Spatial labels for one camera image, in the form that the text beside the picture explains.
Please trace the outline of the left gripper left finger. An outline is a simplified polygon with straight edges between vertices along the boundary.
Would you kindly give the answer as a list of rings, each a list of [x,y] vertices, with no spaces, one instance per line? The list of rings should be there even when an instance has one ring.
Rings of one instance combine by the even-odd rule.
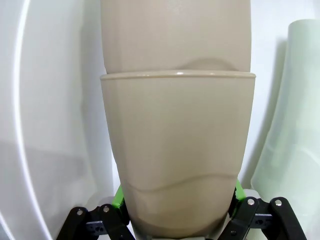
[[[133,240],[128,229],[130,217],[123,190],[118,188],[111,203],[89,211],[85,207],[72,208],[57,236],[58,240],[97,240],[107,235],[111,240]]]

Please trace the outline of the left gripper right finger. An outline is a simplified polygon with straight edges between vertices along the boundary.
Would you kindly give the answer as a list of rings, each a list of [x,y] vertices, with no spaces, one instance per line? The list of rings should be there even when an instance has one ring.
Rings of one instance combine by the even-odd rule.
[[[230,221],[220,234],[221,240],[244,240],[251,229],[259,229],[268,240],[305,240],[306,235],[289,201],[275,197],[270,202],[246,196],[236,182],[228,210]]]

